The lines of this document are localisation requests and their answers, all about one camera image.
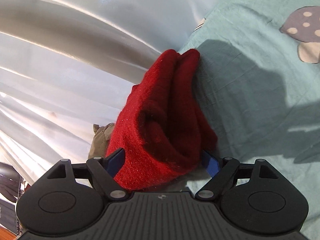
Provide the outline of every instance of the black object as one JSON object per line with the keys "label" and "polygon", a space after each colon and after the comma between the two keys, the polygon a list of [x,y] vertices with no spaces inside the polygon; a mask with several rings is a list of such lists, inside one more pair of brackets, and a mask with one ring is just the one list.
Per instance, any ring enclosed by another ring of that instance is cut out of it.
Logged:
{"label": "black object", "polygon": [[0,199],[0,224],[17,235],[15,206],[2,199]]}
{"label": "black object", "polygon": [[[61,160],[19,199],[26,229],[19,239],[306,239],[299,231],[307,200],[270,163],[204,156],[213,177],[195,198],[121,188],[113,177],[124,164],[123,149],[86,164]],[[75,178],[89,179],[94,189]],[[235,186],[238,179],[250,180]]]}
{"label": "black object", "polygon": [[6,163],[0,163],[0,193],[9,201],[16,202],[20,190],[20,174]]}

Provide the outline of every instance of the gray mushroom cap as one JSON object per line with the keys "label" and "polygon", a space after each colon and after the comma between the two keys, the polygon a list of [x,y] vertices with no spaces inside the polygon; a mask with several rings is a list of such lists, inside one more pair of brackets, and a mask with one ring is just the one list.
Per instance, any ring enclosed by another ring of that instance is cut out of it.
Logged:
{"label": "gray mushroom cap", "polygon": [[294,11],[280,31],[298,41],[320,42],[320,6],[308,6]]}

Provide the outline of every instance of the white dot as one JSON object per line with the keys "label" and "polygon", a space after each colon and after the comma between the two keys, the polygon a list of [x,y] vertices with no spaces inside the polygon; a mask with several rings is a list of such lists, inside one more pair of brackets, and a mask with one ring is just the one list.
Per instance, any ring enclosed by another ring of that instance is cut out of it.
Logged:
{"label": "white dot", "polygon": [[311,13],[311,12],[304,12],[303,15],[304,15],[305,17],[310,17],[310,16],[312,15],[312,13]]}
{"label": "white dot", "polygon": [[290,33],[290,34],[296,34],[297,32],[298,32],[298,30],[296,28],[287,29],[287,33]]}

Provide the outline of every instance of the stainless steel surface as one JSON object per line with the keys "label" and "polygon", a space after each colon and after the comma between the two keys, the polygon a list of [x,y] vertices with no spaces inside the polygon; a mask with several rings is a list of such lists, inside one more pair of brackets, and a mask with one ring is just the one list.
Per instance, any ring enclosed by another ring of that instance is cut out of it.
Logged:
{"label": "stainless steel surface", "polygon": [[125,192],[122,190],[114,190],[110,193],[112,198],[123,198],[125,197]]}
{"label": "stainless steel surface", "polygon": [[198,196],[200,198],[211,198],[213,197],[213,192],[211,190],[201,190],[199,193],[198,193]]}
{"label": "stainless steel surface", "polygon": [[0,0],[0,32],[139,83],[217,1]]}

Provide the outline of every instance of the circular pad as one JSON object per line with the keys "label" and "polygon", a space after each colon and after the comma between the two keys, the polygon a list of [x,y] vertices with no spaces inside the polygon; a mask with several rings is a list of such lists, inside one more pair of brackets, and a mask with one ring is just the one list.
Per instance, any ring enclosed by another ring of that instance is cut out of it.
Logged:
{"label": "circular pad", "polygon": [[285,199],[274,192],[261,191],[253,193],[249,198],[249,205],[260,212],[277,212],[285,206]]}
{"label": "circular pad", "polygon": [[52,192],[44,195],[39,200],[39,206],[49,213],[63,213],[73,208],[76,198],[68,192]]}

